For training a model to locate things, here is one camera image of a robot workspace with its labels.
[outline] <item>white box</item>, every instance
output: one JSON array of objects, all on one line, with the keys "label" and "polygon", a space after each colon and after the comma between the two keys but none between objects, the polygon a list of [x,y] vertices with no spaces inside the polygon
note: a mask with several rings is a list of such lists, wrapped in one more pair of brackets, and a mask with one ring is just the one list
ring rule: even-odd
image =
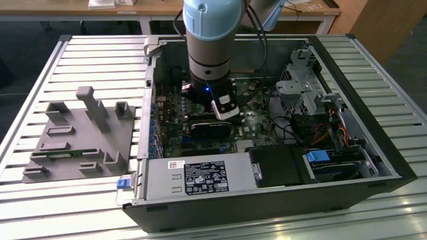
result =
[{"label": "white box", "polygon": [[115,4],[117,5],[133,5],[137,0],[115,0]]},{"label": "white box", "polygon": [[115,0],[88,0],[89,10],[113,9],[115,7]]}]

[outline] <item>power supply label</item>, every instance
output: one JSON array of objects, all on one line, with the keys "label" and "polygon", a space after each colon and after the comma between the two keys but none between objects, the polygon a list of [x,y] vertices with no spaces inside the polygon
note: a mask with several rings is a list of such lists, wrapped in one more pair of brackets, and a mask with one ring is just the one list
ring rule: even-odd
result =
[{"label": "power supply label", "polygon": [[185,194],[228,192],[224,161],[184,164]]}]

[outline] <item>blue clip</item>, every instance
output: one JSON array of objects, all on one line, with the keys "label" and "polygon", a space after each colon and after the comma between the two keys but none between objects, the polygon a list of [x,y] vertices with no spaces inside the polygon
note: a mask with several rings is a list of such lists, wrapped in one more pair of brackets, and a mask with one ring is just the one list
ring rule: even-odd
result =
[{"label": "blue clip", "polygon": [[324,150],[315,150],[306,154],[308,162],[327,162],[331,161],[330,155]]},{"label": "blue clip", "polygon": [[117,181],[117,189],[129,189],[131,188],[131,178],[120,178]]}]

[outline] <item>metal slotted table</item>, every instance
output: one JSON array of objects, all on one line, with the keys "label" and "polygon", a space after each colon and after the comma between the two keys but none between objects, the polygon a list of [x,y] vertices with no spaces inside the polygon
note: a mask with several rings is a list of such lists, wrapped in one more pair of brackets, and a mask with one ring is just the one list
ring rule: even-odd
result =
[{"label": "metal slotted table", "polygon": [[[136,106],[129,172],[137,167],[143,99],[148,98],[144,36],[73,36],[59,41],[0,146],[0,239],[384,239],[427,231],[427,118],[356,39],[319,39],[419,179],[346,210],[180,232],[147,234],[121,211],[119,177],[20,183],[48,117],[48,102],[83,108],[79,86],[95,88],[105,106]],[[332,89],[332,78],[323,77]]]}]

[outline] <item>circuit board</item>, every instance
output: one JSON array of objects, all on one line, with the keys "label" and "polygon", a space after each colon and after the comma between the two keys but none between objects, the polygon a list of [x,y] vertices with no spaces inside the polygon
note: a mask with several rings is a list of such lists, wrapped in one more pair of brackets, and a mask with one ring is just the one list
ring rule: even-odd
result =
[{"label": "circuit board", "polygon": [[[234,83],[236,95],[255,89],[256,82],[251,79],[239,79]],[[254,146],[279,143],[275,129],[268,121],[266,93],[262,91],[255,94],[248,104],[240,107],[240,115],[231,122],[231,134],[218,139],[195,140],[189,136],[188,128],[192,123],[188,117],[211,116],[214,113],[202,104],[195,104],[183,97],[179,88],[171,88],[164,97],[157,97],[157,105],[161,109],[159,122],[164,158],[238,153],[240,149],[238,149],[236,142],[243,140],[250,140]]]}]

